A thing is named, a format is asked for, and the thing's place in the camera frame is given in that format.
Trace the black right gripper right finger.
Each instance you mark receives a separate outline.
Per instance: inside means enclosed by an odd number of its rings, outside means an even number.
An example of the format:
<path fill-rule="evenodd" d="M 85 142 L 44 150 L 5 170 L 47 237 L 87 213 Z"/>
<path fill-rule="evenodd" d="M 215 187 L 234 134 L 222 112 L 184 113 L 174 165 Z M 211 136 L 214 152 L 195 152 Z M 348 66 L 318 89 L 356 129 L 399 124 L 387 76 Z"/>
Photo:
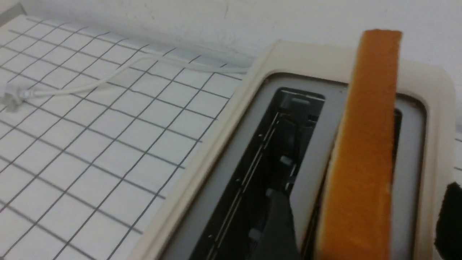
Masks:
<path fill-rule="evenodd" d="M 443 260 L 462 259 L 462 188 L 456 182 L 446 187 L 434 246 Z"/>

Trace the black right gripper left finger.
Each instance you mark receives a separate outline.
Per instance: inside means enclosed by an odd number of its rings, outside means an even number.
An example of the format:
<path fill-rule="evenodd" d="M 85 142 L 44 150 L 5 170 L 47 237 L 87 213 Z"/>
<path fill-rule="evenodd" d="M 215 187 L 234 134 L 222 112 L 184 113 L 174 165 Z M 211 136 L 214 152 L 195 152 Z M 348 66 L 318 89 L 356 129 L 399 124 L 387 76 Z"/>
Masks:
<path fill-rule="evenodd" d="M 300 260 L 289 196 L 283 191 L 269 194 L 269 215 L 251 260 Z"/>

